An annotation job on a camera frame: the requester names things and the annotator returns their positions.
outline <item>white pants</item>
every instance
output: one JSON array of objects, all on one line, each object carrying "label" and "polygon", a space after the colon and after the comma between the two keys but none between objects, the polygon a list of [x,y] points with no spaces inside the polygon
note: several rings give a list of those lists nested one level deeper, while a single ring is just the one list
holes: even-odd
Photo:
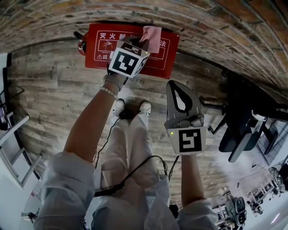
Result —
[{"label": "white pants", "polygon": [[[148,117],[138,114],[130,125],[127,120],[116,122],[117,119],[114,116],[110,120],[111,127],[115,126],[111,130],[107,150],[99,162],[103,189],[119,184],[128,173],[152,156]],[[159,182],[154,159],[148,160],[131,177],[142,189]]]}]

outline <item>shoe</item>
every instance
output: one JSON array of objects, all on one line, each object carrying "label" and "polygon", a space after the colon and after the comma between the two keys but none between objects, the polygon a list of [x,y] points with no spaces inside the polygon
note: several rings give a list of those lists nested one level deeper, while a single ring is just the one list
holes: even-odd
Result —
[{"label": "shoe", "polygon": [[118,99],[113,106],[113,115],[119,117],[119,115],[125,110],[125,102],[123,99]]},{"label": "shoe", "polygon": [[140,112],[141,114],[145,114],[147,117],[150,116],[151,113],[151,104],[150,102],[143,102],[140,106]]}]

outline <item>wooden floor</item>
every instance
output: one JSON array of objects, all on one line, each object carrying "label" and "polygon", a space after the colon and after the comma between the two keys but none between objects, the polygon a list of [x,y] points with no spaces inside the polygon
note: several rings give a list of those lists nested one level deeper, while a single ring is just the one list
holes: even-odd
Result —
[{"label": "wooden floor", "polygon": [[[44,160],[63,150],[71,127],[79,114],[90,102],[102,85],[105,70],[88,69],[85,58],[78,53],[76,41],[42,44],[13,53],[8,80],[14,86],[21,86],[25,92],[13,100],[16,115],[20,118],[28,113],[30,119],[20,129],[20,138],[31,159],[43,155],[37,167],[40,175],[44,172]],[[223,81],[221,70],[193,57],[177,54],[172,80],[189,86],[197,95],[223,99],[226,94],[220,90]],[[130,79],[119,94],[126,103],[138,106],[143,100],[152,104],[149,131],[153,141],[153,153],[161,156],[169,170],[175,154],[164,128],[166,121],[167,80],[139,75]],[[222,119],[220,111],[203,108],[205,126],[216,127]],[[110,130],[107,121],[99,142],[98,150],[106,142]],[[260,167],[251,172],[253,164],[265,166],[259,151],[243,152],[236,163],[228,162],[229,153],[220,153],[218,146],[225,132],[222,128],[215,136],[207,132],[207,149],[198,155],[198,163],[205,195],[213,205],[221,203],[222,194],[230,189],[234,196],[244,195],[269,174]],[[242,178],[252,175],[237,183]],[[175,165],[171,179],[171,201],[180,203],[181,168],[180,160]]]}]

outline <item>person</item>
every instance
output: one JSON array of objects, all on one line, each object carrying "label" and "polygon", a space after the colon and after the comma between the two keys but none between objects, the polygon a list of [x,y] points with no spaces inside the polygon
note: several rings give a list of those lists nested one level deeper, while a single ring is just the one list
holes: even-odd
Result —
[{"label": "person", "polygon": [[[168,207],[168,177],[158,174],[155,158],[141,166],[115,194],[94,197],[96,189],[119,184],[152,156],[148,132],[151,104],[144,102],[130,123],[119,118],[125,103],[114,101],[124,81],[125,77],[115,75],[113,81],[104,83],[72,127],[64,151],[45,163],[42,208],[34,229],[79,230],[84,219],[90,220],[92,230],[217,229],[217,215],[204,197],[196,155],[182,156],[183,208],[177,219]],[[95,149],[113,104],[108,147],[95,170]]]}]

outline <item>pearl bracelet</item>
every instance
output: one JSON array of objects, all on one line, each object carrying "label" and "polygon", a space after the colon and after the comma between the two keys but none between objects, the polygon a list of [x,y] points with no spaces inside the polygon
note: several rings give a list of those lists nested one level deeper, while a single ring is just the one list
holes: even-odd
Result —
[{"label": "pearl bracelet", "polygon": [[118,100],[118,97],[117,97],[110,89],[107,89],[107,88],[101,86],[101,87],[99,88],[99,90],[103,90],[103,91],[109,93],[110,95],[112,95],[112,96],[115,98],[116,101]]}]

